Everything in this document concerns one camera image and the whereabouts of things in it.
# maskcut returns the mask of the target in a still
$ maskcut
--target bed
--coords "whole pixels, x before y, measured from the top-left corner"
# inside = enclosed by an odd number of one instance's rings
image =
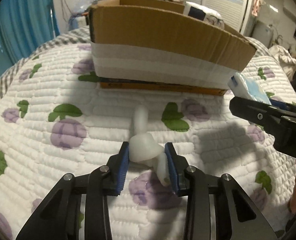
[[[282,68],[260,42],[243,74],[270,98],[296,104]],[[91,75],[89,29],[60,35],[0,77],[0,231],[15,239],[55,183],[68,172],[90,173],[129,140],[134,107],[149,109],[148,131],[161,145],[208,174],[230,173],[281,236],[296,160],[274,150],[262,127],[234,117],[230,90],[223,97],[145,90],[104,90]],[[188,129],[168,128],[167,106]],[[182,239],[186,203],[158,184],[147,167],[131,164],[121,195],[111,197],[113,239]],[[147,187],[153,181],[154,188]],[[138,197],[144,192],[144,200]],[[83,196],[80,239],[85,213]]]

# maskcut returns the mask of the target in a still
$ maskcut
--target screw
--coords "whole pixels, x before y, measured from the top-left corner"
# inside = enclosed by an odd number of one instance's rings
[[[71,180],[72,179],[72,174],[71,173],[67,173],[64,175],[64,180]]]
[[[188,166],[187,167],[187,171],[189,171],[189,172],[195,172],[195,166]]]
[[[232,176],[228,173],[223,174],[222,177],[224,180],[227,180],[227,181],[232,180]]]
[[[102,171],[102,172],[106,172],[108,170],[109,170],[109,167],[107,165],[103,165],[100,167],[100,171]]]

